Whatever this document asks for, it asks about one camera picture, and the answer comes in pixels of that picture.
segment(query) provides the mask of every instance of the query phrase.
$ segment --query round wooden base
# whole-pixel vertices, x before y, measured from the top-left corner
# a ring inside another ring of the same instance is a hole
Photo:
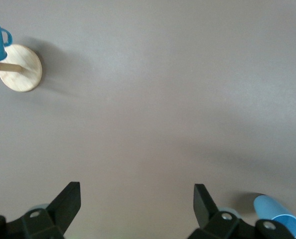
[[[18,92],[33,90],[42,78],[42,64],[38,56],[29,48],[13,44],[5,48],[7,57],[2,63],[23,67],[21,72],[0,71],[0,78],[9,88]]]

